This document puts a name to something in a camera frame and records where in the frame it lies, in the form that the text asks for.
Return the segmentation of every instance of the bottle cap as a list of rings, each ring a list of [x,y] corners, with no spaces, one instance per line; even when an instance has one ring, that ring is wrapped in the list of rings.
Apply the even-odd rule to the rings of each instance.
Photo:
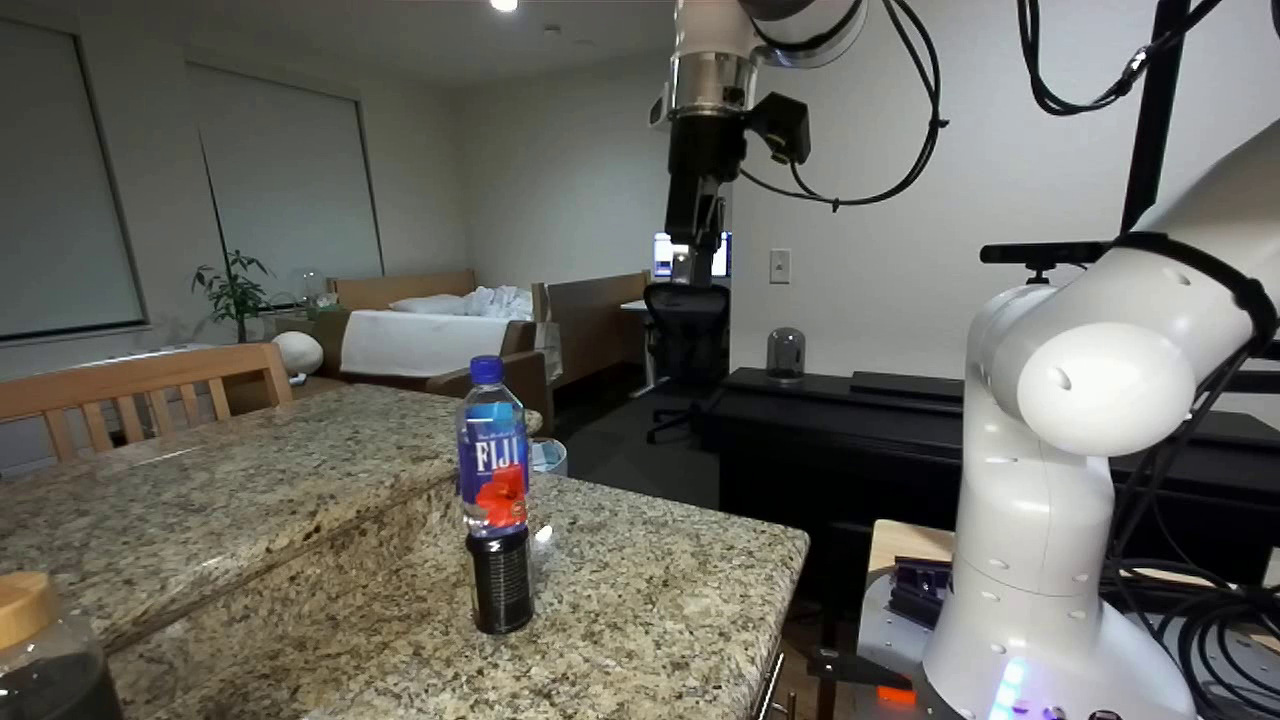
[[[467,535],[475,561],[475,628],[489,638],[518,633],[533,622],[528,529]]]
[[[503,360],[501,355],[470,355],[470,384],[501,384]]]
[[[57,617],[46,572],[0,578],[0,653],[39,638]]]

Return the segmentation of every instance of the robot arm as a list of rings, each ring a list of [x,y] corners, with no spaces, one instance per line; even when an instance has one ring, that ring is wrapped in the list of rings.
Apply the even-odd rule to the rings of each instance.
[[[1176,663],[1101,599],[1106,457],[1171,437],[1196,390],[1276,335],[1280,126],[1059,293],[979,312],[964,368],[956,591],[922,655],[959,717],[1192,720]]]
[[[759,132],[778,160],[806,160],[803,106],[783,98],[751,106],[754,60],[824,63],[841,58],[865,21],[865,0],[676,0],[671,21],[662,233],[690,249],[690,281],[708,281],[725,196],[748,156],[744,132]]]

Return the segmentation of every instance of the wooden chair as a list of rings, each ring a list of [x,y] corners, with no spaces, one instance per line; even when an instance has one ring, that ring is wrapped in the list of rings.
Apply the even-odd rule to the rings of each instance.
[[[7,380],[0,384],[0,421],[39,417],[57,461],[71,461],[80,457],[71,417],[80,417],[87,450],[102,454],[226,421],[222,380],[248,376],[262,384],[262,405],[291,400],[274,343],[222,343]]]

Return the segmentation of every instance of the lamp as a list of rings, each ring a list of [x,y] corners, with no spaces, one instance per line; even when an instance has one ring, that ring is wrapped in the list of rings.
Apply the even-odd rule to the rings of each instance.
[[[281,348],[287,384],[304,384],[324,360],[324,348],[308,331],[281,331],[270,343]]]
[[[324,273],[314,273],[314,270],[294,270],[291,281],[294,281],[294,293],[304,295],[304,308],[308,308],[308,312],[332,303],[332,293],[328,293],[328,275],[324,275]]]

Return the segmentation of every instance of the granite countertop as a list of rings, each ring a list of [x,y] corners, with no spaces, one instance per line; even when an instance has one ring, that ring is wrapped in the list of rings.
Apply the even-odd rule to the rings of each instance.
[[[341,390],[0,483],[0,568],[57,572],[127,717],[744,717],[806,535],[550,481],[537,622],[493,640],[452,413]]]

